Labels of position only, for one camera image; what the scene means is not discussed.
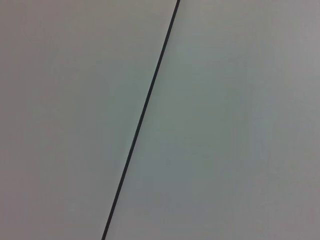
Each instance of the white wall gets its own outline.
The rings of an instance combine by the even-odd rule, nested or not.
[[[174,3],[0,1],[0,239],[101,239]]]
[[[320,2],[183,0],[110,240],[317,240]]]

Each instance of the white panel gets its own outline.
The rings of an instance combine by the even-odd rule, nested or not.
[[[99,240],[174,0],[0,0],[0,239]]]
[[[320,2],[184,0],[109,240],[318,240]]]

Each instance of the gray surface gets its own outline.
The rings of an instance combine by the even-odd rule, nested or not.
[[[0,0],[0,239],[99,240],[173,0]]]
[[[181,1],[109,240],[318,240],[320,2]]]

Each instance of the smooth surface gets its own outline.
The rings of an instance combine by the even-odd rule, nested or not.
[[[318,240],[320,2],[184,0],[109,240]]]
[[[0,239],[101,239],[174,5],[0,1]]]

